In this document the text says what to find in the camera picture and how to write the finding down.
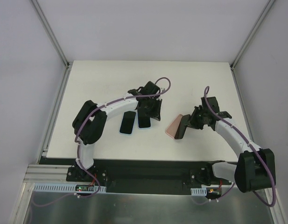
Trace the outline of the pink phone case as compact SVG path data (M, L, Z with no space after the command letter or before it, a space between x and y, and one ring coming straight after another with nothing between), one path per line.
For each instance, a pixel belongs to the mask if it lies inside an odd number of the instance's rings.
M171 138L175 138L175 135L177 133L178 127L180 125L181 119L182 119L183 115L179 114L176 116L176 118L171 122L171 124L167 127L167 129L165 130L165 133L171 137Z

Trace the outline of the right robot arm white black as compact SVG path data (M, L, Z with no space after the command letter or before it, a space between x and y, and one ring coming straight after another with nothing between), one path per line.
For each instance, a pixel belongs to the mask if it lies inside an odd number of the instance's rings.
M182 116L175 139L182 139L187 128L211 127L231 147L238 161L211 161L202 174L205 185L215 184L220 179L234 182L243 193L275 186L275 161L271 149L263 149L247 139L236 127L232 116L221 111L216 97L202 98L192 114Z

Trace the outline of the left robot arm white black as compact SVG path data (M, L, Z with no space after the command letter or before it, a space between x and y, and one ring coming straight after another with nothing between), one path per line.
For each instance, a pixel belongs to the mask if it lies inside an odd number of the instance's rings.
M75 142L77 143L77 176L87 182L93 176L93 146L102 136L106 122L128 111L137 111L140 121L145 118L161 120L162 99L165 92L149 81L145 86L131 89L119 99L96 104L86 101L73 120Z

